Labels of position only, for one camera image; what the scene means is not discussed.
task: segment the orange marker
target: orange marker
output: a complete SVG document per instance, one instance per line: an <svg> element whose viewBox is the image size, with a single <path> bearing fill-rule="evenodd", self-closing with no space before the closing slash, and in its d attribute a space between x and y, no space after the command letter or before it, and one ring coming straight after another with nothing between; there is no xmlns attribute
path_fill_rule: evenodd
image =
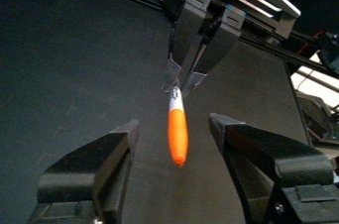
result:
<svg viewBox="0 0 339 224"><path fill-rule="evenodd" d="M170 93L169 145L174 163L182 167L189 149L189 132L182 91L178 86Z"/></svg>

